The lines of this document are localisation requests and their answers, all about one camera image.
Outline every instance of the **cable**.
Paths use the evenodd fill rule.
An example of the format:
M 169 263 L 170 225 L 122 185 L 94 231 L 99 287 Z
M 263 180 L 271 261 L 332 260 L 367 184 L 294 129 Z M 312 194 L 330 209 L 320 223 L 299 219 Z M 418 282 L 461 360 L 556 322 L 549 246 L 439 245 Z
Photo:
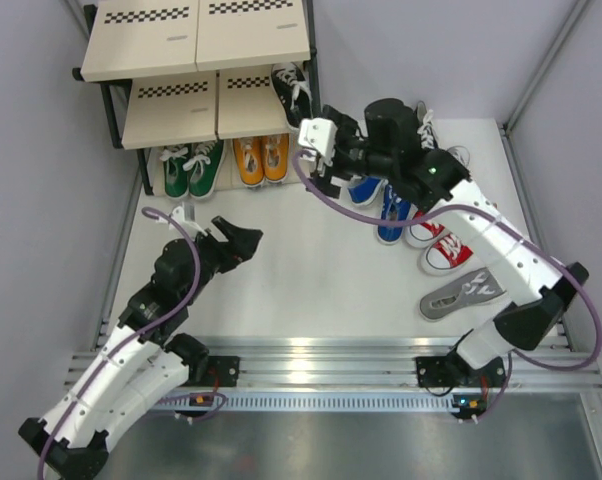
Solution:
M 204 392 L 204 393 L 190 393 L 188 395 L 181 395 L 178 397 L 167 397 L 167 398 L 159 400 L 157 402 L 157 404 L 163 405 L 163 404 L 178 401 L 178 400 L 186 400 L 186 399 L 190 400 L 192 398 L 197 398 L 197 397 L 212 397 L 213 399 L 220 398 L 221 403 L 219 403 L 219 405 L 217 405 L 216 407 L 211 408 L 210 410 L 205 412 L 204 415 L 201 415 L 200 417 L 188 417 L 188 423 L 190 423 L 190 424 L 210 420 L 212 417 L 217 416 L 219 414 L 219 412 L 221 411 L 221 409 L 223 407 L 225 407 L 225 405 L 228 403 L 228 397 L 226 397 L 221 392 Z
M 183 300 L 181 300 L 179 302 L 179 304 L 176 307 L 174 307 L 172 310 L 170 310 L 168 313 L 166 313 L 162 317 L 156 319 L 154 322 L 137 330 L 136 332 L 134 332 L 133 334 L 129 335 L 127 338 L 122 340 L 121 343 L 119 343 L 116 347 L 114 347 L 112 349 L 112 351 L 110 352 L 110 354 L 107 356 L 108 360 L 102 360 L 101 363 L 99 365 L 97 365 L 97 367 L 94 369 L 92 374 L 88 377 L 88 379 L 83 384 L 81 389 L 77 392 L 76 398 L 70 403 L 70 405 L 68 405 L 68 408 L 66 409 L 65 412 L 63 412 L 63 415 L 61 415 L 61 418 L 59 419 L 59 421 L 57 422 L 55 427 L 52 429 L 52 432 L 50 432 L 50 436 L 48 437 L 48 440 L 45 442 L 45 445 L 43 446 L 43 449 L 41 450 L 41 455 L 39 456 L 39 464 L 37 467 L 37 479 L 38 480 L 45 480 L 45 478 L 44 478 L 44 468 L 46 465 L 45 459 L 47 458 L 48 453 L 50 452 L 50 447 L 52 446 L 52 442 L 54 441 L 54 438 L 57 436 L 57 434 L 59 433 L 59 431 L 65 424 L 65 422 L 68 420 L 68 418 L 74 411 L 75 407 L 77 406 L 78 401 L 85 394 L 85 392 L 88 390 L 88 388 L 90 388 L 90 386 L 94 383 L 94 381 L 98 377 L 99 373 L 101 373 L 101 371 L 108 364 L 108 361 L 112 360 L 114 358 L 114 356 L 117 353 L 119 353 L 121 351 L 121 349 L 123 347 L 125 347 L 127 344 L 129 344 L 133 340 L 139 338 L 140 336 L 145 335 L 149 331 L 154 330 L 161 324 L 167 322 L 172 317 L 174 317 L 178 312 L 180 312 L 183 308 L 187 307 L 188 303 L 190 302 L 190 300 L 196 293 L 197 288 L 199 286 L 199 279 L 201 277 L 201 259 L 199 258 L 199 252 L 197 251 L 197 247 L 194 245 L 194 242 L 188 235 L 188 232 L 186 232 L 183 229 L 183 227 L 178 224 L 178 222 L 176 222 L 169 215 L 166 215 L 165 213 L 163 213 L 160 210 L 157 210 L 157 209 L 151 208 L 151 207 L 144 207 L 141 210 L 141 213 L 143 215 L 145 215 L 146 217 L 151 218 L 153 220 L 158 220 L 159 218 L 166 220 L 183 236 L 188 247 L 190 247 L 190 252 L 192 253 L 192 260 L 194 262 L 194 281 L 192 282 L 192 287 L 190 287 L 190 290 L 188 291 L 186 296 L 183 298 Z
M 545 363 L 541 363 L 533 358 L 528 357 L 527 355 L 521 353 L 518 350 L 515 350 L 514 352 L 517 355 L 519 355 L 521 358 L 526 360 L 527 362 L 531 363 L 532 365 L 535 365 L 535 366 L 541 367 L 541 368 L 545 368 L 546 370 L 553 370 L 553 371 L 559 371 L 559 372 L 573 372 L 575 370 L 585 368 L 588 365 L 591 365 L 597 359 L 597 357 L 601 353 L 601 347 L 602 347 L 602 326 L 601 326 L 601 318 L 599 317 L 599 313 L 597 312 L 597 309 L 594 306 L 592 299 L 590 298 L 588 293 L 585 291 L 583 286 L 577 281 L 576 278 L 574 278 L 574 276 L 568 271 L 567 268 L 565 268 L 563 265 L 561 265 L 561 263 L 559 263 L 557 260 L 552 258 L 550 255 L 546 254 L 543 250 L 541 250 L 539 247 L 537 247 L 534 243 L 525 239 L 516 230 L 514 230 L 510 226 L 508 226 L 500 221 L 497 221 L 497 219 L 495 217 L 493 217 L 489 213 L 484 212 L 483 210 L 480 210 L 476 207 L 471 207 L 469 205 L 460 205 L 460 204 L 446 205 L 446 206 L 443 206 L 443 207 L 437 209 L 434 212 L 428 212 L 428 213 L 422 215 L 421 217 L 418 217 L 418 218 L 412 219 L 412 220 L 398 220 L 398 221 L 382 220 L 379 218 L 373 218 L 373 217 L 368 217 L 366 215 L 361 215 L 360 213 L 353 212 L 352 210 L 350 210 L 342 205 L 339 205 L 332 199 L 328 198 L 305 175 L 303 170 L 301 170 L 301 165 L 299 164 L 299 162 L 300 162 L 301 157 L 308 153 L 311 153 L 311 152 L 309 152 L 307 150 L 300 150 L 299 152 L 295 153 L 294 156 L 292 157 L 292 167 L 294 168 L 294 170 L 297 173 L 297 176 L 299 177 L 301 182 L 305 185 L 305 187 L 310 192 L 312 192 L 325 205 L 327 205 L 331 209 L 341 213 L 342 215 L 345 215 L 346 217 L 352 218 L 353 220 L 358 220 L 360 222 L 367 223 L 369 225 L 377 225 L 380 227 L 411 227 L 412 225 L 418 225 L 418 224 L 421 224 L 424 222 L 428 222 L 428 221 L 438 217 L 442 213 L 453 211 L 453 210 L 460 210 L 460 211 L 472 213 L 474 215 L 478 215 L 479 217 L 487 220 L 488 222 L 494 223 L 497 227 L 499 227 L 505 233 L 510 235 L 510 237 L 512 237 L 514 240 L 521 243 L 532 253 L 539 256 L 545 262 L 547 262 L 552 267 L 557 269 L 559 271 L 559 273 L 561 273 L 561 275 L 563 275 L 568 280 L 570 285 L 572 285 L 574 287 L 574 289 L 577 291 L 577 293 L 581 296 L 581 298 L 583 299 L 583 302 L 585 303 L 586 308 L 588 309 L 588 311 L 590 312 L 590 315 L 592 316 L 592 321 L 594 323 L 595 338 L 596 338 L 594 349 L 592 350 L 592 353 L 585 360 L 583 360 L 582 362 L 579 362 L 575 365 L 568 365 L 568 366 L 547 365 Z
M 503 385 L 501 385 L 501 389 L 499 390 L 499 393 L 496 394 L 496 396 L 494 397 L 494 400 L 492 400 L 492 402 L 488 405 L 488 408 L 485 409 L 485 412 L 483 412 L 483 414 L 480 417 L 477 417 L 476 422 L 474 420 L 464 420 L 460 423 L 479 423 L 479 422 L 484 421 L 486 419 L 486 417 L 488 415 L 490 415 L 491 412 L 494 411 L 494 408 L 497 406 L 497 403 L 499 403 L 499 401 L 503 397 L 503 394 L 505 393 L 506 389 L 508 388 L 508 385 L 510 384 L 511 378 L 512 378 L 512 353 L 508 352 L 508 371 L 505 375 L 505 379 L 503 380 Z

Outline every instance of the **shoe rack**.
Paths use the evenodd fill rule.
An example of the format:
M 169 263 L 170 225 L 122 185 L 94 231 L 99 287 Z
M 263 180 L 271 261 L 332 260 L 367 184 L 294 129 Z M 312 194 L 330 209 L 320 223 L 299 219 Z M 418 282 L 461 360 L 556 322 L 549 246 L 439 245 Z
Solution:
M 125 149 L 216 139 L 215 72 L 135 80 L 128 102 Z
M 220 139 L 287 133 L 285 112 L 272 89 L 271 65 L 219 73 Z
M 100 2 L 81 67 L 87 82 L 197 71 L 199 0 Z
M 112 145 L 136 150 L 148 195 L 144 149 L 287 133 L 273 63 L 305 62 L 320 110 L 313 0 L 112 0 L 84 14 L 90 42 L 73 77 L 99 84 Z M 123 134 L 113 89 L 128 103 Z

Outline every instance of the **metal plate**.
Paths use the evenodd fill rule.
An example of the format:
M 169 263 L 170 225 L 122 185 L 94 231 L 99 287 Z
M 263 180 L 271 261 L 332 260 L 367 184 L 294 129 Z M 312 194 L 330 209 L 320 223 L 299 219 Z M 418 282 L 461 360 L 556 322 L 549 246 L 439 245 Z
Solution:
M 98 480 L 597 480 L 578 396 L 521 395 L 485 422 L 448 414 L 221 412 L 148 418 Z

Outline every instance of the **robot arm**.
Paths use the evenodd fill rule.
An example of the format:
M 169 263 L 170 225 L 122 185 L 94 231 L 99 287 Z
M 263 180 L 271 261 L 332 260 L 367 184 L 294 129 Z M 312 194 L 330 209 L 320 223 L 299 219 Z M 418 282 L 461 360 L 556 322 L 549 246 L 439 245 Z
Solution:
M 429 213 L 423 221 L 438 214 L 437 222 L 470 247 L 507 289 L 512 304 L 494 319 L 468 332 L 445 357 L 417 360 L 423 387 L 471 385 L 486 368 L 502 369 L 502 355 L 515 348 L 535 349 L 568 308 L 575 289 L 528 248 L 461 163 L 445 150 L 421 148 L 412 109 L 397 99 L 379 100 L 366 108 L 365 121 L 367 138 L 356 120 L 330 106 L 321 118 L 303 121 L 299 144 L 316 152 L 313 183 L 338 198 L 334 177 L 387 179 L 401 198 Z M 580 284 L 588 278 L 578 263 L 567 269 Z
M 187 229 L 183 208 L 177 207 L 173 217 L 175 214 Z M 250 260 L 263 235 L 221 217 L 212 223 L 227 241 L 218 241 L 209 231 L 196 233 L 200 280 L 188 305 L 215 274 Z M 187 306 L 121 347 L 135 332 L 178 306 L 193 288 L 193 281 L 190 247 L 184 239 L 169 242 L 155 262 L 150 282 L 130 298 L 108 342 L 79 381 L 42 418 L 29 418 L 19 429 L 19 435 L 39 456 L 50 442 L 45 461 L 63 478 L 94 478 L 123 434 L 160 398 L 186 381 L 201 380 L 207 370 L 205 345 L 186 334 L 175 335 L 168 342 L 188 318 Z M 149 367 L 138 373 L 155 355 Z M 73 402 L 76 406 L 68 415 Z

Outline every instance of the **shelf leg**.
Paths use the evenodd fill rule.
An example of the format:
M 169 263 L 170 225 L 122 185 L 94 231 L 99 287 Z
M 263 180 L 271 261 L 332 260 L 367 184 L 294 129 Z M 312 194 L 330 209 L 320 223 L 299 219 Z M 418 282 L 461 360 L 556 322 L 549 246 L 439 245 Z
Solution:
M 145 159 L 145 152 L 142 148 L 137 149 L 137 161 L 139 162 L 139 172 L 141 173 L 141 183 L 146 195 L 154 195 L 152 185 L 150 185 L 150 175 L 148 175 L 148 162 Z

